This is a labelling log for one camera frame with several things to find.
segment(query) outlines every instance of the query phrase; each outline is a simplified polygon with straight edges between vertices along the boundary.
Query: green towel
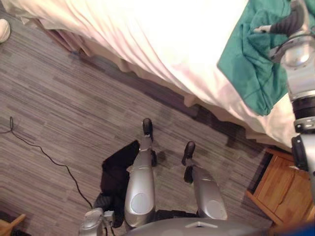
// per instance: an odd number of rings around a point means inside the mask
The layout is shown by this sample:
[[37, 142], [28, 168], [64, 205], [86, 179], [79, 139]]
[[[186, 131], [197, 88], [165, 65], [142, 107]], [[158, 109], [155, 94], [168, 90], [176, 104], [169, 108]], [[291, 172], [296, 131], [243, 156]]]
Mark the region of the green towel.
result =
[[[315, 26], [315, 0], [305, 0], [310, 26]], [[287, 40], [285, 35], [254, 33], [291, 12], [288, 0], [249, 0], [218, 62], [247, 106], [259, 115], [270, 113], [286, 93], [286, 72], [268, 58], [271, 48]]]

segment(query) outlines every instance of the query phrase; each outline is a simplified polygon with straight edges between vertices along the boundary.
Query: wooden nightstand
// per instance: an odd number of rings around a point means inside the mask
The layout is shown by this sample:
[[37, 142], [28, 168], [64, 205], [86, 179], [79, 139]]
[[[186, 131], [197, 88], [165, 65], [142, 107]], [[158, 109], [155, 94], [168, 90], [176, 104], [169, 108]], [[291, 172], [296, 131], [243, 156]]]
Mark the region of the wooden nightstand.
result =
[[246, 195], [276, 225], [314, 221], [309, 173], [292, 168], [290, 154], [267, 149], [273, 157], [255, 192]]

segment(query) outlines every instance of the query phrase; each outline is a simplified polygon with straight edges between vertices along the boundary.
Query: black cable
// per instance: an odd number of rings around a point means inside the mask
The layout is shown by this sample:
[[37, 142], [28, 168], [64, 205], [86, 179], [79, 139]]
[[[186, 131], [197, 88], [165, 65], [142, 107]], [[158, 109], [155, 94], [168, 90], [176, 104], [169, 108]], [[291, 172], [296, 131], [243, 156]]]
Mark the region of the black cable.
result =
[[72, 175], [69, 167], [67, 165], [63, 165], [63, 164], [58, 164], [56, 163], [47, 153], [44, 152], [43, 148], [41, 146], [38, 146], [38, 145], [33, 145], [33, 144], [30, 144], [28, 143], [27, 141], [25, 141], [24, 139], [22, 139], [21, 137], [19, 137], [18, 135], [16, 135], [14, 132], [13, 132], [13, 128], [14, 128], [14, 123], [13, 123], [13, 117], [10, 117], [10, 130], [9, 131], [6, 131], [6, 132], [1, 132], [0, 134], [6, 134], [6, 133], [12, 133], [16, 138], [18, 138], [19, 140], [22, 140], [24, 143], [26, 143], [27, 145], [30, 145], [32, 147], [36, 147], [36, 148], [40, 148], [41, 152], [47, 156], [51, 161], [52, 163], [54, 163], [55, 165], [57, 166], [62, 166], [62, 167], [66, 167], [69, 175], [71, 176], [71, 178], [73, 179], [73, 181], [75, 182], [75, 185], [77, 186], [77, 189], [78, 189], [78, 192], [79, 194], [81, 195], [81, 197], [89, 204], [89, 206], [91, 207], [91, 209], [93, 209], [93, 206], [92, 204], [90, 203], [90, 201], [84, 197], [84, 195], [81, 193], [81, 190], [79, 188], [79, 185], [78, 185], [78, 182], [77, 180], [75, 179], [75, 177]]
[[110, 227], [110, 231], [112, 232], [112, 235], [113, 235], [113, 236], [115, 236], [115, 232], [114, 232], [114, 230], [113, 230], [113, 227], [112, 227], [112, 226]]

